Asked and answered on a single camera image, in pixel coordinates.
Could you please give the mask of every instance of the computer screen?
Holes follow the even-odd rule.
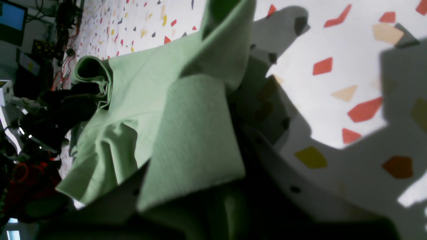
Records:
[[[26,7],[0,0],[0,41],[22,45],[27,11]]]

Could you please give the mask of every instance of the monitor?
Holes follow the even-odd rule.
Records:
[[[0,41],[21,46],[28,9],[7,0],[0,0]]]

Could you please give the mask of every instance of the green cloth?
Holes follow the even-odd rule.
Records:
[[[103,102],[57,190],[88,204],[151,158],[143,213],[243,178],[226,96],[246,69],[254,10],[255,0],[211,0],[199,32],[108,62],[82,58],[72,81],[99,83]]]

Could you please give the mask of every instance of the green towel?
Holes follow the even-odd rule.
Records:
[[[246,69],[254,10],[255,0],[211,0],[197,33],[108,62],[82,58],[73,83],[99,83],[103,101],[57,190],[88,204],[151,158],[143,213],[243,178],[226,96]]]

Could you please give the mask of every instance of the black device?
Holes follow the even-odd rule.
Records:
[[[22,45],[27,13],[24,6],[0,0],[0,41]]]

